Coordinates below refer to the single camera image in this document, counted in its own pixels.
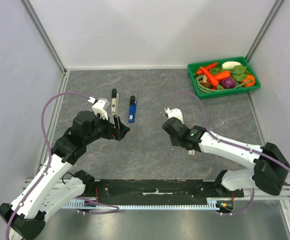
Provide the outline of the blue and black stapler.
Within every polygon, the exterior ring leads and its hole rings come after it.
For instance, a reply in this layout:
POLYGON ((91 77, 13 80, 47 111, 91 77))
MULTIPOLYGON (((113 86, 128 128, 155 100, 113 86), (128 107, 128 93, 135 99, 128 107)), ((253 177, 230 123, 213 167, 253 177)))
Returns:
POLYGON ((129 115, 128 115, 128 122, 131 124, 135 123, 136 109, 137 109, 137 100, 136 97, 132 95, 130 97, 129 115))

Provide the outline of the beige and black stapler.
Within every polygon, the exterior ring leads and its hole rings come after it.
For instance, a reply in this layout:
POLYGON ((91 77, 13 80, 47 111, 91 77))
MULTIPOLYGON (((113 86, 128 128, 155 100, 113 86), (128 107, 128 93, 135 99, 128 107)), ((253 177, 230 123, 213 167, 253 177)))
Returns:
POLYGON ((111 113, 112 115, 118 114, 118 106, 119 106, 119 93, 117 89, 113 88, 111 91, 111 113))

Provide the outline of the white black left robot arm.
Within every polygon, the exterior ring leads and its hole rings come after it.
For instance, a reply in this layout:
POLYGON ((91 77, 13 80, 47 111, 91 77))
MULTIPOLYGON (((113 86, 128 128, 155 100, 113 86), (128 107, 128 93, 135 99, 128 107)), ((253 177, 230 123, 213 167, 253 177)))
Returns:
POLYGON ((33 240, 66 203, 80 195, 92 195, 94 177, 83 170, 57 191, 51 190, 86 153, 89 144, 100 138, 120 141, 129 131, 118 116, 111 123, 92 111, 79 112, 72 126, 55 142, 48 160, 27 188, 12 203, 0 205, 0 216, 7 224, 5 238, 16 233, 21 240, 33 240))

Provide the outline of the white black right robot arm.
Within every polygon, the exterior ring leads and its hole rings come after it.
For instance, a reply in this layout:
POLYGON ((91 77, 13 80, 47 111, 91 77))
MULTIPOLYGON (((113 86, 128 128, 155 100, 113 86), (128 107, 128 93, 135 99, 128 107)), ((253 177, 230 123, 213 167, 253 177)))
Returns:
POLYGON ((209 133, 204 127, 188 128, 172 117, 163 125, 175 147, 214 154, 244 166, 241 170, 223 170, 214 181, 214 192, 220 197, 239 189, 258 188, 272 196, 281 193, 290 164, 273 143, 250 145, 209 133))

